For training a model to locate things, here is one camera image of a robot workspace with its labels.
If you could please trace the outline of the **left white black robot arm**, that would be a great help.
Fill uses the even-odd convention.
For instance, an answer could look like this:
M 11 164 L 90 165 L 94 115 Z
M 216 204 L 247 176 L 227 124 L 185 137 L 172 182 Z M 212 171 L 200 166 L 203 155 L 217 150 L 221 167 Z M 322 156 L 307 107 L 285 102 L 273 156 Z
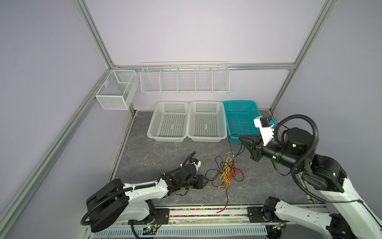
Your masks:
M 178 168 L 160 174 L 154 181 L 130 184 L 113 179 L 87 199 L 87 212 L 80 224 L 97 233 L 115 222 L 166 223 L 169 211 L 156 209 L 153 200 L 178 195 L 181 189 L 204 189 L 209 179 L 198 173 L 201 164 L 193 152 Z

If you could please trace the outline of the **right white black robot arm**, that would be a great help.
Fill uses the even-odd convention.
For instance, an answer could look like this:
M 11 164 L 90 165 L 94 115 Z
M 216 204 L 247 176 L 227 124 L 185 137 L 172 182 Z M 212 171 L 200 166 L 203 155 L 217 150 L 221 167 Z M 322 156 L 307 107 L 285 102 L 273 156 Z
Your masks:
M 379 239 L 382 221 L 372 212 L 353 187 L 346 171 L 333 158 L 319 155 L 319 131 L 305 115 L 291 115 L 282 121 L 259 116 L 254 125 L 259 135 L 240 135 L 251 159 L 267 158 L 290 170 L 295 184 L 311 199 L 332 204 L 336 213 L 318 213 L 269 197 L 257 220 L 295 223 L 328 239 Z

